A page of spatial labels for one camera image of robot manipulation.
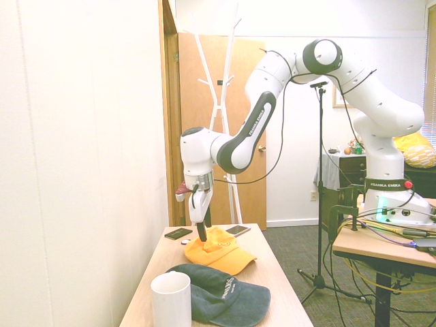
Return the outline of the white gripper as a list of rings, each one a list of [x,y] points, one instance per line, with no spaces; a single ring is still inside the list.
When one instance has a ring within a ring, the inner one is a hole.
[[[203,245],[207,241],[206,227],[211,226],[210,204],[213,188],[192,191],[189,197],[189,218],[192,224],[196,223],[199,242]]]

